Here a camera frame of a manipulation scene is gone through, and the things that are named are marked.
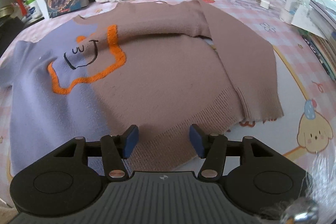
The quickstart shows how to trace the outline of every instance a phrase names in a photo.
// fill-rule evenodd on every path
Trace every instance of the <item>metal screw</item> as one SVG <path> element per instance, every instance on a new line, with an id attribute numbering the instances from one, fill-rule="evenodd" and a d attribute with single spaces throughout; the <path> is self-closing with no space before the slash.
<path id="1" fill-rule="evenodd" d="M 201 172 L 202 177 L 204 178 L 214 178 L 217 177 L 218 173 L 215 170 L 212 169 L 206 169 Z"/>
<path id="2" fill-rule="evenodd" d="M 112 170 L 109 172 L 109 176 L 114 179 L 120 179 L 125 176 L 125 172 L 122 170 Z"/>

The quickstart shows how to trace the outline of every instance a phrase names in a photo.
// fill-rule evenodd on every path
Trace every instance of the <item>blue gripper pad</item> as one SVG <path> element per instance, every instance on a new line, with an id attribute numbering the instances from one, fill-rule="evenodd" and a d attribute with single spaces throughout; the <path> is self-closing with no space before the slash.
<path id="1" fill-rule="evenodd" d="M 126 138 L 125 147 L 123 149 L 124 159 L 128 159 L 131 156 L 132 151 L 134 147 L 137 145 L 138 141 L 139 141 L 139 129 L 138 127 L 134 127 L 131 133 Z"/>
<path id="2" fill-rule="evenodd" d="M 197 155 L 201 159 L 205 158 L 205 149 L 203 146 L 202 136 L 195 130 L 193 126 L 190 126 L 190 129 L 189 129 L 189 139 Z"/>

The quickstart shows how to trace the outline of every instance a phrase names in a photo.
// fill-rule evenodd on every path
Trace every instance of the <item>bed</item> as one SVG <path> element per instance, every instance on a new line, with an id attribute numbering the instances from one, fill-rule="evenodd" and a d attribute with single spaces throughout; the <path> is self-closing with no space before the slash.
<path id="1" fill-rule="evenodd" d="M 189 0 L 136 0 L 134 2 L 164 1 L 177 4 Z M 300 167 L 307 169 L 317 149 L 321 153 L 334 150 L 336 133 L 336 83 L 325 73 L 312 50 L 295 27 L 279 20 L 280 10 L 265 10 L 255 0 L 203 0 L 224 10 L 268 40 L 274 48 L 277 61 L 278 93 L 284 117 L 276 121 L 240 122 L 225 132 L 229 140 L 240 141 L 243 136 L 253 136 L 283 154 Z M 278 0 L 270 0 L 281 6 Z M 0 59 L 0 64 L 11 55 L 19 40 L 37 42 L 48 32 L 76 15 L 89 17 L 113 9 L 116 3 L 93 3 L 84 10 L 43 20 L 22 31 Z M 9 150 L 9 124 L 11 115 L 11 89 L 0 90 L 0 198 L 13 206 L 9 195 L 11 163 Z M 320 117 L 314 127 L 305 123 L 304 107 L 307 100 L 313 102 L 314 111 Z M 305 134 L 316 134 L 321 127 L 323 141 L 307 142 Z M 177 170 L 198 172 L 202 160 L 194 159 Z M 227 160 L 224 173 L 239 165 L 239 159 Z"/>

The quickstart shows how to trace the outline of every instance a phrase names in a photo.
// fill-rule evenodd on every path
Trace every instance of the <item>cartoon dog print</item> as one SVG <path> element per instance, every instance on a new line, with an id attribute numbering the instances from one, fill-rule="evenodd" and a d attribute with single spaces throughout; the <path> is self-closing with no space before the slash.
<path id="1" fill-rule="evenodd" d="M 316 106 L 315 100 L 306 101 L 297 135 L 297 143 L 309 153 L 323 151 L 334 136 L 329 122 L 314 110 Z"/>

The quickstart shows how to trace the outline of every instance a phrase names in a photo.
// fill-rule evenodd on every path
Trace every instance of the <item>brown sweater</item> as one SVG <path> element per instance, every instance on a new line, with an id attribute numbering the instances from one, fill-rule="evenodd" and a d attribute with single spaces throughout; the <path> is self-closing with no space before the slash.
<path id="1" fill-rule="evenodd" d="M 193 158 L 192 123 L 222 133 L 245 119 L 283 116 L 272 45 L 210 4 L 119 3 L 75 21 L 98 24 L 81 42 L 99 41 L 100 61 L 86 67 L 89 76 L 109 66 L 113 50 L 102 41 L 117 36 L 122 52 L 115 48 L 112 63 L 119 65 L 91 85 L 112 135 L 138 125 L 134 170 L 172 170 Z M 211 38 L 217 52 L 200 37 Z M 92 60 L 92 52 L 84 56 Z"/>

